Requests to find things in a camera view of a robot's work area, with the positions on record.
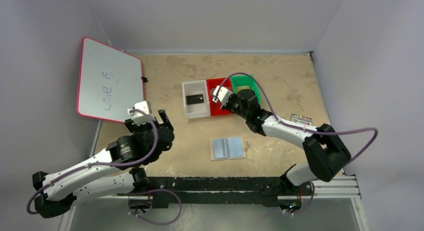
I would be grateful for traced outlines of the green plastic bin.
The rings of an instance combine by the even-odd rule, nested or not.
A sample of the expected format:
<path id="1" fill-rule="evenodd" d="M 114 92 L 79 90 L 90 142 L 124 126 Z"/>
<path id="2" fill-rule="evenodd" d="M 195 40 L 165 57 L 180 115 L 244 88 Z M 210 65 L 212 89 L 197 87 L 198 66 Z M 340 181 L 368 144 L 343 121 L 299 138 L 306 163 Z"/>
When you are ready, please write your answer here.
<path id="1" fill-rule="evenodd" d="M 230 82 L 235 94 L 244 89 L 252 90 L 257 97 L 258 103 L 261 103 L 261 92 L 253 79 L 246 75 L 240 74 L 230 77 Z"/>

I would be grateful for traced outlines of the red plastic bin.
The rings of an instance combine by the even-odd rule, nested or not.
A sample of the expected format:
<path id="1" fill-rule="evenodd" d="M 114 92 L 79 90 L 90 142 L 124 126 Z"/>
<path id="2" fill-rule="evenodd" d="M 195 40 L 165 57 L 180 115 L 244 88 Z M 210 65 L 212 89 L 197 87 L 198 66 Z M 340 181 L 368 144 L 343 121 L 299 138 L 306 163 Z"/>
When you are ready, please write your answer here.
<path id="1" fill-rule="evenodd" d="M 211 79 L 206 80 L 207 94 L 208 94 L 208 97 L 209 97 L 210 115 L 212 117 L 224 116 L 224 115 L 230 115 L 231 114 L 230 111 L 221 109 L 221 103 L 220 102 L 213 102 L 212 101 L 213 90 L 217 86 L 219 86 L 224 79 L 225 79 L 224 77 L 221 77 L 221 78 L 211 78 Z"/>

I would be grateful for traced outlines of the white plastic bin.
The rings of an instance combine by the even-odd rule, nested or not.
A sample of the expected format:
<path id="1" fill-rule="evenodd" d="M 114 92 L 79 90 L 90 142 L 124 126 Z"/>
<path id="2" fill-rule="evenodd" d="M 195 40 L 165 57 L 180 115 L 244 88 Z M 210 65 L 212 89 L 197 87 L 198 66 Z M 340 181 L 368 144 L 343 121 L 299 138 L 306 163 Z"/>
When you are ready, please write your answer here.
<path id="1" fill-rule="evenodd" d="M 181 83 L 184 113 L 187 119 L 211 116 L 207 82 L 203 80 Z"/>

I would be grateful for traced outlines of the beige leather card holder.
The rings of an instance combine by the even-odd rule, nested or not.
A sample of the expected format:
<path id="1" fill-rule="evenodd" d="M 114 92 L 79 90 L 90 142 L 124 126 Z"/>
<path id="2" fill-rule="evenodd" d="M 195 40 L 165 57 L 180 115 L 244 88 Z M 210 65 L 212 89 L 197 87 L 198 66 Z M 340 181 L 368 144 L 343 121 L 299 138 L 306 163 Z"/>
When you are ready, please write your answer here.
<path id="1" fill-rule="evenodd" d="M 228 151 L 230 153 L 230 158 L 226 159 L 215 159 L 215 148 L 217 141 L 219 139 L 227 139 L 228 142 Z M 212 138 L 209 140 L 210 148 L 210 159 L 212 161 L 224 161 L 224 160 L 234 160 L 234 159 L 245 159 L 247 157 L 247 151 L 245 146 L 245 141 L 241 136 L 225 137 L 225 138 Z"/>

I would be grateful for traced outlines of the pack of coloured markers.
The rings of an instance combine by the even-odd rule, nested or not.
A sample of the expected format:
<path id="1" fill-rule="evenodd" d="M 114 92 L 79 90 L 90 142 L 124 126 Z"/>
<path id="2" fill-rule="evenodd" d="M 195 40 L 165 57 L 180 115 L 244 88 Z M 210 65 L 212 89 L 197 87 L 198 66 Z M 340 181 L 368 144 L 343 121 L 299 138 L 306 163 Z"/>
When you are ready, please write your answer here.
<path id="1" fill-rule="evenodd" d="M 292 113 L 291 116 L 290 116 L 290 120 L 293 123 L 297 123 L 297 124 L 301 124 L 301 125 L 305 125 L 305 126 L 312 126 L 312 119 L 310 117 L 307 117 L 307 116 Z"/>

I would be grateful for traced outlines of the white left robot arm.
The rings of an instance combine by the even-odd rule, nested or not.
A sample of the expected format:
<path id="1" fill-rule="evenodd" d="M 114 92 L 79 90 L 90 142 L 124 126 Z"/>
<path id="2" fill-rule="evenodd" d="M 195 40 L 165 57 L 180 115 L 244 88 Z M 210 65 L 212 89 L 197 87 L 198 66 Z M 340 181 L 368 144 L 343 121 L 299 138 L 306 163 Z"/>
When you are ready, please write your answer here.
<path id="1" fill-rule="evenodd" d="M 161 123 L 135 108 L 129 113 L 132 118 L 124 122 L 129 135 L 63 171 L 34 173 L 32 185 L 36 192 L 26 205 L 27 213 L 48 219 L 91 199 L 147 191 L 151 185 L 143 166 L 171 149 L 174 128 L 163 109 L 158 111 Z"/>

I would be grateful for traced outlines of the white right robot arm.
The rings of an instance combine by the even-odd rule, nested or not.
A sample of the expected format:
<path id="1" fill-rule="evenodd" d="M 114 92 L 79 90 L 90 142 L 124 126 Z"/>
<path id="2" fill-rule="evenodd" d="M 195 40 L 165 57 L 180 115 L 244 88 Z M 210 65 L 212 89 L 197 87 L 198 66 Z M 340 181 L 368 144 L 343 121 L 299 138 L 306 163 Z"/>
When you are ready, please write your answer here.
<path id="1" fill-rule="evenodd" d="M 211 98 L 221 104 L 222 110 L 243 118 L 253 133 L 277 138 L 303 149 L 307 161 L 295 164 L 282 175 L 282 179 L 293 186 L 315 180 L 330 182 L 352 158 L 343 141 L 334 134 L 332 126 L 326 123 L 319 127 L 301 125 L 274 116 L 261 108 L 251 89 L 233 93 L 217 86 Z"/>

